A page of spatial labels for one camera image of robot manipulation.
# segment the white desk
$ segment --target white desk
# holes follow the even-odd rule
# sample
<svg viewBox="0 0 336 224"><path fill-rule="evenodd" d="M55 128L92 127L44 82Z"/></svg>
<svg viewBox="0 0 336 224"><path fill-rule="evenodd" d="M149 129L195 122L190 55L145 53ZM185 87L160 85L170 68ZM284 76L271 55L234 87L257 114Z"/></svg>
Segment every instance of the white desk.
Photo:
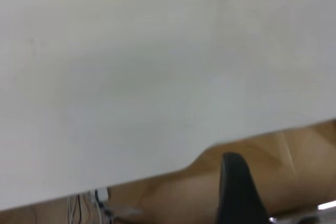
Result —
<svg viewBox="0 0 336 224"><path fill-rule="evenodd" d="M336 115L336 0L0 0L0 209Z"/></svg>

